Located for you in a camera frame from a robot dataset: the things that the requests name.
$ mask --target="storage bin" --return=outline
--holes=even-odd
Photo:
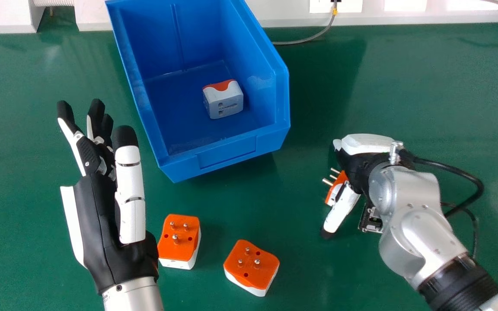
[[[287,67],[243,0],[106,4],[142,124],[173,182],[281,147]],[[202,88],[227,79],[241,86],[244,109],[212,120]]]

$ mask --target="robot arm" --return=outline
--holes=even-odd
[[[105,311],[162,311],[155,237],[146,232],[140,151],[134,130],[119,127],[94,100],[84,136],[72,108],[57,103],[57,121],[83,176],[61,187],[73,252],[91,273]]]
[[[391,270],[434,311],[498,311],[498,285],[454,236],[437,178],[415,171],[399,154],[401,142],[353,134],[334,140],[334,148],[348,186],[367,197],[364,220],[379,219],[380,256]]]

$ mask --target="green tabletop surface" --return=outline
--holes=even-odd
[[[278,41],[318,29],[267,33]],[[84,128],[95,97],[140,138],[148,230],[158,236],[170,213],[201,221],[195,268],[160,268],[168,311],[428,310],[383,264],[379,235],[356,229],[361,205],[334,240],[319,236],[332,139],[350,133],[403,140],[421,157],[480,177],[486,192],[472,206],[478,261],[498,281],[498,24],[335,27],[278,51],[291,80],[292,128],[282,149],[173,184],[156,165],[111,32],[79,33],[72,12],[57,10],[37,34],[0,35],[0,311],[103,310],[70,245],[59,186],[80,174],[55,109],[67,100]],[[474,191],[435,173],[444,201]],[[450,222],[470,246],[466,215]],[[280,260],[264,298],[224,276],[241,238]]]

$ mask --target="corrugated white hose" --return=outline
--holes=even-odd
[[[34,6],[74,6],[74,0],[34,0]]]

